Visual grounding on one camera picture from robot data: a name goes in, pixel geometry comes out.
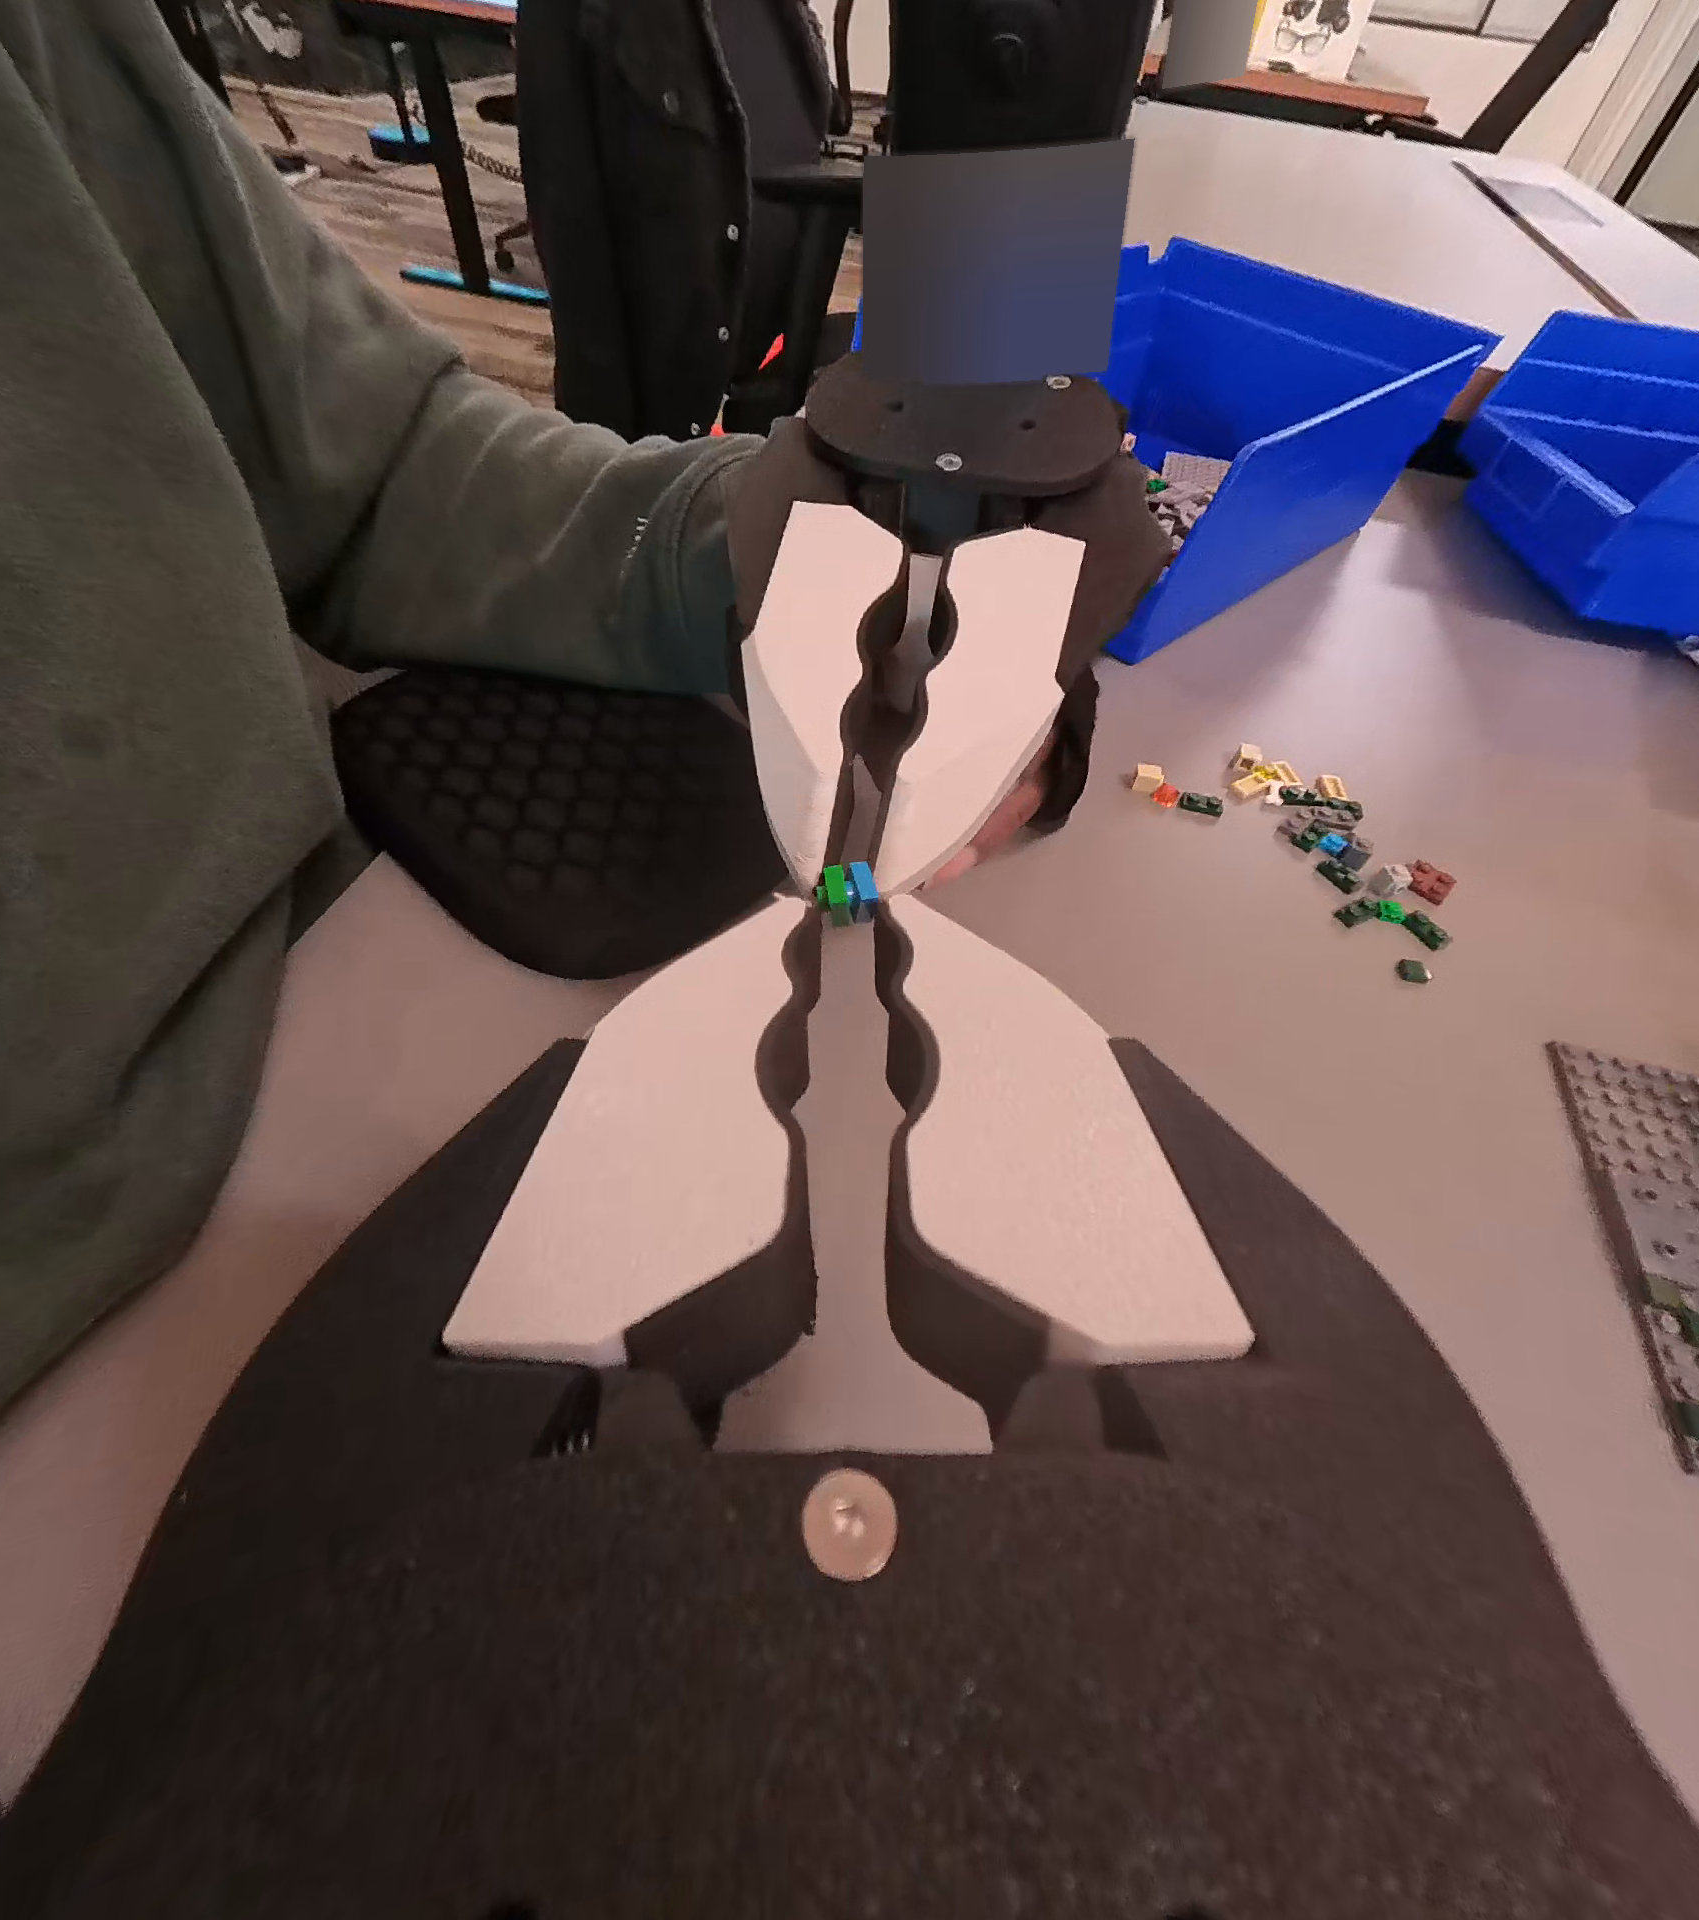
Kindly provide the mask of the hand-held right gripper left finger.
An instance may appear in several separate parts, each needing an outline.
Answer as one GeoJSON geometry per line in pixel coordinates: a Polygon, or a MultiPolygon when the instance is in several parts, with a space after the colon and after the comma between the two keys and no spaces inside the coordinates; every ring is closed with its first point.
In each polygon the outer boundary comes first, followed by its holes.
{"type": "Polygon", "coordinates": [[[442,1332],[458,1358],[767,1370],[813,1317],[817,926],[773,896],[596,1021],[442,1332]]]}

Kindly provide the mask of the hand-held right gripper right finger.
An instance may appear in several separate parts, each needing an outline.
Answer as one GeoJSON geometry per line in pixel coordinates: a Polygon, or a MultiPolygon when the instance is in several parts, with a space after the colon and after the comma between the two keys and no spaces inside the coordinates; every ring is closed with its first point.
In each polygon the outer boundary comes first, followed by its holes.
{"type": "Polygon", "coordinates": [[[885,908],[877,989],[903,1126],[887,1315],[927,1370],[1245,1355],[1249,1317],[1119,1047],[1065,992],[921,899],[885,908]]]}

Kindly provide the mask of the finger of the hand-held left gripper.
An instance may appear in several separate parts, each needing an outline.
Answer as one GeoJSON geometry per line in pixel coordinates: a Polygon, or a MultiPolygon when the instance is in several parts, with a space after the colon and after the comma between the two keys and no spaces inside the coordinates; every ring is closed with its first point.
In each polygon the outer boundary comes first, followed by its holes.
{"type": "Polygon", "coordinates": [[[843,850],[861,761],[877,794],[875,884],[887,896],[911,888],[901,800],[911,712],[887,665],[905,605],[895,533],[845,503],[791,506],[741,667],[767,825],[797,884],[815,884],[843,850]]]}
{"type": "Polygon", "coordinates": [[[1029,525],[953,549],[953,635],[889,785],[871,864],[881,896],[915,889],[963,851],[1051,732],[1083,551],[1079,537],[1029,525]]]}

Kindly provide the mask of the person's left forearm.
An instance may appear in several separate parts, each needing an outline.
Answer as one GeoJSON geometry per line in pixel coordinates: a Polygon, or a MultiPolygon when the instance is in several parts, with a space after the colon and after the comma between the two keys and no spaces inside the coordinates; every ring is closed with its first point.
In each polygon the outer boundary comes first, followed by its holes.
{"type": "Polygon", "coordinates": [[[624,442],[472,372],[398,310],[306,333],[268,536],[330,659],[731,685],[731,503],[765,442],[624,442]]]}

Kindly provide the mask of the grey desk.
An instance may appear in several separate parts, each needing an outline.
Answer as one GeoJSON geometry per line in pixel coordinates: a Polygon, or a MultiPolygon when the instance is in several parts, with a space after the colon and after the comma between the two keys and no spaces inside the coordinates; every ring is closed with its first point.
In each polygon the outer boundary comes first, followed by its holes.
{"type": "Polygon", "coordinates": [[[1199,922],[1159,821],[953,916],[1119,1047],[1245,1355],[1011,1368],[769,1451],[442,1332],[582,1044],[344,812],[184,1258],[0,1415],[0,1916],[1699,1916],[1699,1488],[1647,1459],[1559,1108],[1199,922]]]}

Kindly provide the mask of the black-legged desk with blue feet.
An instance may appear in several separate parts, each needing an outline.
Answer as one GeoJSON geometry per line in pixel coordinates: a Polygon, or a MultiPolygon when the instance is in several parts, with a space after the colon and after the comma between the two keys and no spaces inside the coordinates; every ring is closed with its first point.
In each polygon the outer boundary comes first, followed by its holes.
{"type": "Polygon", "coordinates": [[[442,36],[452,30],[476,32],[496,44],[512,44],[518,24],[514,1],[334,1],[336,19],[358,36],[380,42],[388,51],[408,48],[416,77],[416,96],[422,108],[428,159],[444,203],[456,263],[436,268],[406,263],[400,278],[408,285],[446,293],[496,299],[516,308],[548,308],[548,291],[514,276],[514,268],[500,259],[484,241],[478,203],[470,179],[470,152],[458,124],[452,86],[442,60],[442,36]]]}

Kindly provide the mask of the person's left hand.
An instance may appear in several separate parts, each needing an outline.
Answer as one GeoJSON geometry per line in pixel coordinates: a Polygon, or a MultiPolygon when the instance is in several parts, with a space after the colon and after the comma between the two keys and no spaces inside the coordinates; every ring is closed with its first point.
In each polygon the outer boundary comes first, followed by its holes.
{"type": "Polygon", "coordinates": [[[975,866],[1009,851],[1029,833],[1041,833],[1067,817],[1081,789],[1079,755],[1055,728],[1043,749],[1023,767],[1011,787],[975,829],[971,840],[935,869],[929,886],[941,886],[975,866]]]}

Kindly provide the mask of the pile of grey bricks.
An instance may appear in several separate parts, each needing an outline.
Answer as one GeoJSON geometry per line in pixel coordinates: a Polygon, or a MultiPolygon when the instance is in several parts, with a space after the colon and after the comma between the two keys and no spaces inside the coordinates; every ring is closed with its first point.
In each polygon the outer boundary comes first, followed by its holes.
{"type": "Polygon", "coordinates": [[[1231,461],[1225,458],[1169,450],[1145,479],[1149,513],[1167,539],[1169,560],[1177,557],[1193,536],[1197,519],[1211,507],[1231,461]]]}

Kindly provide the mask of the black office chair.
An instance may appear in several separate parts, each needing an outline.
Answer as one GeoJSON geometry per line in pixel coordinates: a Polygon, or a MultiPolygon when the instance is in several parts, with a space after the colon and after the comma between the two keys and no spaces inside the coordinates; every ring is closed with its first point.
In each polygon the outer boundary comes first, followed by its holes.
{"type": "Polygon", "coordinates": [[[859,261],[865,159],[889,142],[891,6],[719,3],[717,24],[749,174],[743,315],[721,425],[765,434],[855,339],[837,278],[859,261]]]}

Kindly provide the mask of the black honeycomb wrist rest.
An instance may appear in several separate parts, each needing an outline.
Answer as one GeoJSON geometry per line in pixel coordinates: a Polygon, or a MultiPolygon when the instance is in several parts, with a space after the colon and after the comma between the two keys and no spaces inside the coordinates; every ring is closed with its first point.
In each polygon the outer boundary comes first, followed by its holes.
{"type": "Polygon", "coordinates": [[[532,972],[660,968],[787,879],[747,732],[707,697],[412,667],[334,708],[332,743],[362,837],[532,972]]]}

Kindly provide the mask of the blue storage bin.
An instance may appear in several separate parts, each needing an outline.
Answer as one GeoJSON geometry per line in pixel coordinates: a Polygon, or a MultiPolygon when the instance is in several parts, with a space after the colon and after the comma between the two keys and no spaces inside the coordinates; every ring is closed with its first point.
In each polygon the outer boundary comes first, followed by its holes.
{"type": "Polygon", "coordinates": [[[1467,507],[1569,611],[1699,635],[1699,330],[1553,313],[1459,450],[1467,507]]]}
{"type": "Polygon", "coordinates": [[[943,256],[871,235],[857,347],[815,375],[835,460],[927,499],[1085,543],[1055,677],[1093,643],[1141,659],[1357,531],[1483,367],[1497,333],[1175,240],[979,232],[943,256]],[[1175,560],[1145,479],[1229,460],[1175,560]]]}

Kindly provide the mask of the scatter of small loose bricks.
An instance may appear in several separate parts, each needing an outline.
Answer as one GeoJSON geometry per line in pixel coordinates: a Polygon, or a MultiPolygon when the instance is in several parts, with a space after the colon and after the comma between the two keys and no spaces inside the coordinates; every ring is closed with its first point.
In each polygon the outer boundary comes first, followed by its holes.
{"type": "Polygon", "coordinates": [[[1333,770],[1311,767],[1251,735],[1229,741],[1205,775],[1179,771],[1157,753],[1117,759],[1113,780],[1137,817],[1165,833],[1165,886],[1199,922],[1261,910],[1287,886],[1291,906],[1275,931],[1301,913],[1389,950],[1389,973],[1423,993],[1455,945],[1445,910],[1455,874],[1431,857],[1389,853],[1359,789],[1333,770]]]}

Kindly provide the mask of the black jacket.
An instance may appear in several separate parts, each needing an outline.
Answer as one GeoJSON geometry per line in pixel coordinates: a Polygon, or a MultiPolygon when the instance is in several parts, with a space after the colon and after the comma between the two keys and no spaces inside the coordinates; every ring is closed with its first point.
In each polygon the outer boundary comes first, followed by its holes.
{"type": "Polygon", "coordinates": [[[628,442],[709,438],[781,335],[835,91],[803,1],[524,1],[516,93],[554,402],[628,442]]]}

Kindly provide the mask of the wooden side table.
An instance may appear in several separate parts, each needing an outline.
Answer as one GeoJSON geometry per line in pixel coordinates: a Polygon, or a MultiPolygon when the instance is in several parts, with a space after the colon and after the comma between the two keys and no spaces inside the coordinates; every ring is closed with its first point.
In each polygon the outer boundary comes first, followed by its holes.
{"type": "Polygon", "coordinates": [[[1341,84],[1267,67],[1245,70],[1227,80],[1169,84],[1165,66],[1147,67],[1139,80],[1139,102],[1161,102],[1203,112],[1295,122],[1301,126],[1353,132],[1437,132],[1427,98],[1395,87],[1341,84]]]}

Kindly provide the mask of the white box with glasses print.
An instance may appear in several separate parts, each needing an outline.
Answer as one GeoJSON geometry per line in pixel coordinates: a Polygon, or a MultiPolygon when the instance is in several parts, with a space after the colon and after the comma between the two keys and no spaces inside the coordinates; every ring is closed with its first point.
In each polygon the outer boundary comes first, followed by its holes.
{"type": "Polygon", "coordinates": [[[1245,67],[1341,84],[1373,1],[1259,1],[1245,67]]]}

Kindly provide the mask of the person's torso in green sweatshirt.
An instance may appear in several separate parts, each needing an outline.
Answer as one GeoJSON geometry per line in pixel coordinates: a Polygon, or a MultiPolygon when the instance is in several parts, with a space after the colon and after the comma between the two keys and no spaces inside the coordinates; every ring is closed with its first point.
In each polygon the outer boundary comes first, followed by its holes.
{"type": "Polygon", "coordinates": [[[384,311],[154,6],[0,3],[0,1417],[184,1258],[348,884],[272,405],[384,311]]]}

